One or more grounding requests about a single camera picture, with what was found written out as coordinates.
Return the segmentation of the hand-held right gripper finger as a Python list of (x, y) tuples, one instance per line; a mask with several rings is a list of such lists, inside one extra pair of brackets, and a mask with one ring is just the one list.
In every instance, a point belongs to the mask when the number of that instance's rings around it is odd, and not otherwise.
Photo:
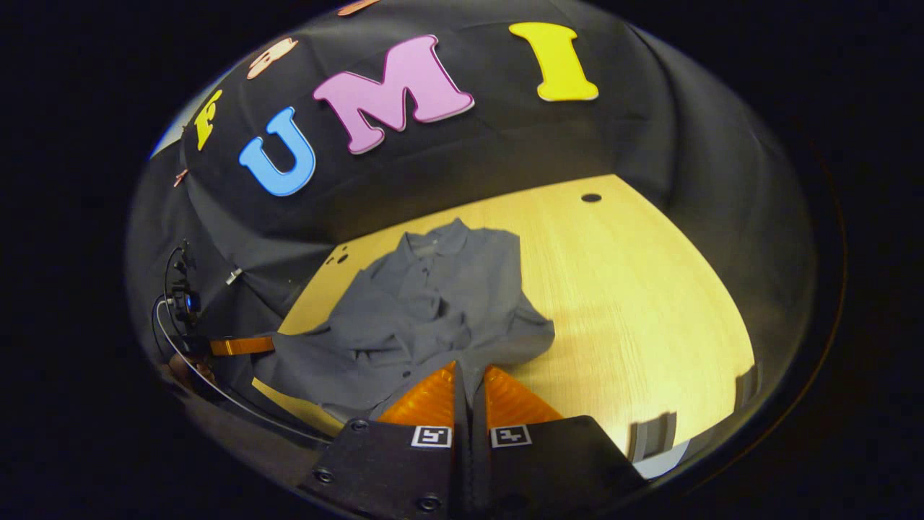
[(448, 388), (443, 422), (354, 418), (300, 481), (340, 519), (456, 519), (462, 513), (469, 431), (456, 363), (426, 378)]
[(600, 519), (647, 485), (593, 417), (564, 417), (501, 368), (475, 404), (475, 519)]

